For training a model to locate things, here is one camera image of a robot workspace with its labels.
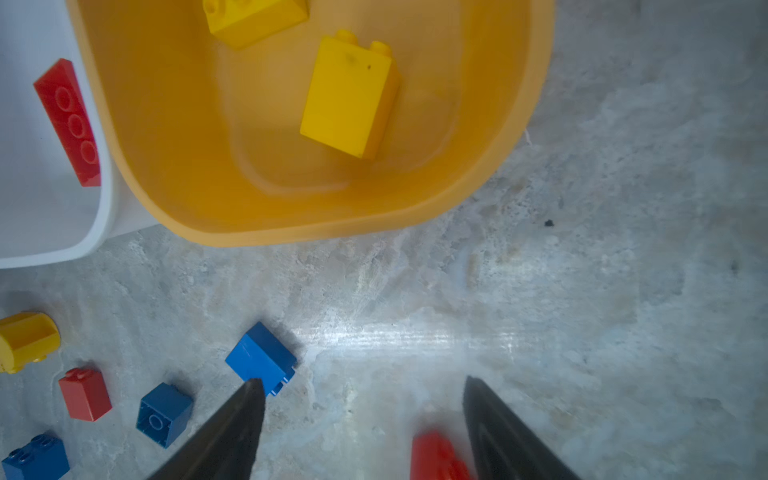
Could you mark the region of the yellow plastic bin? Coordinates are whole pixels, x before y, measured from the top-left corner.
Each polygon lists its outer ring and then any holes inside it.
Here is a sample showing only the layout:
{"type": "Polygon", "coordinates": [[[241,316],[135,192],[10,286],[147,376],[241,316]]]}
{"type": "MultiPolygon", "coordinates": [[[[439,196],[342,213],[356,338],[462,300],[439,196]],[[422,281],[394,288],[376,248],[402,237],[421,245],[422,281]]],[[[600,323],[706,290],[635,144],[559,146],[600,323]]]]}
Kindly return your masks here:
{"type": "Polygon", "coordinates": [[[201,1],[71,1],[111,157],[141,204],[212,247],[403,228],[504,163],[545,83],[551,1],[312,1],[305,22],[234,50],[201,1]],[[323,37],[392,48],[402,83],[358,159],[301,135],[323,37]]]}

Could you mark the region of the yellow lego brick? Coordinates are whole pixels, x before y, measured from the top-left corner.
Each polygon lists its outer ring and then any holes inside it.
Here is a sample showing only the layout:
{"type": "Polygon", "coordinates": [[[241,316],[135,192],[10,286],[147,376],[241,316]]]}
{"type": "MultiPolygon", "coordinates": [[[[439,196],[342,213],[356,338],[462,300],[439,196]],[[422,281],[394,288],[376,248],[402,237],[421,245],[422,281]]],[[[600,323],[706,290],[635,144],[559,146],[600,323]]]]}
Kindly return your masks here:
{"type": "Polygon", "coordinates": [[[322,39],[300,133],[359,159],[372,160],[401,83],[389,45],[365,48],[348,30],[322,39]]]}
{"type": "Polygon", "coordinates": [[[209,32],[241,49],[309,18],[303,0],[203,0],[209,32]]]}

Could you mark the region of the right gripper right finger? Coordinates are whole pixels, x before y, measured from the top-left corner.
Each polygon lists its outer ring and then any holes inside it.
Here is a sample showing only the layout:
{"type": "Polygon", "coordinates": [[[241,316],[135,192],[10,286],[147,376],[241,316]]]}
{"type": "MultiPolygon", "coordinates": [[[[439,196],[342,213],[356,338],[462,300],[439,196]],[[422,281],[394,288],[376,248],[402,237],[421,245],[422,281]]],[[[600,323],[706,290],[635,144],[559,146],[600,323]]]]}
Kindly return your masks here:
{"type": "Polygon", "coordinates": [[[579,479],[482,379],[466,378],[462,406],[480,479],[579,479]]]}

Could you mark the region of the white plastic bin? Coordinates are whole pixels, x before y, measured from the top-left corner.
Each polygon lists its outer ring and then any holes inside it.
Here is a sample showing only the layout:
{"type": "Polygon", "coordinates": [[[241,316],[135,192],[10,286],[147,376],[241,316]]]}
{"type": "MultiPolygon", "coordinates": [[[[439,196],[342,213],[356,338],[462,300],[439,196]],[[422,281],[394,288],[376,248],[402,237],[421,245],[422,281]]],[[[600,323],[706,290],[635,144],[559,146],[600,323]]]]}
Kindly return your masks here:
{"type": "Polygon", "coordinates": [[[155,224],[107,146],[73,17],[64,1],[1,4],[1,266],[78,259],[108,238],[155,224]],[[34,89],[60,58],[72,62],[96,140],[100,187],[82,187],[34,89]]]}

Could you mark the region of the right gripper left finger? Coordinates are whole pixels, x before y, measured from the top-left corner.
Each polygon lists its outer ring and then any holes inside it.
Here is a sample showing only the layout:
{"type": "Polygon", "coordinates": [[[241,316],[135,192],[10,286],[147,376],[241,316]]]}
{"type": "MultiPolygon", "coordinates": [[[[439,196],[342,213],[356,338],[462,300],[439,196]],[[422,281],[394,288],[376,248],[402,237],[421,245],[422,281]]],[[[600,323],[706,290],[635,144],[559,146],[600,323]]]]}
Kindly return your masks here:
{"type": "Polygon", "coordinates": [[[246,381],[153,479],[248,479],[266,406],[262,381],[246,381]]]}

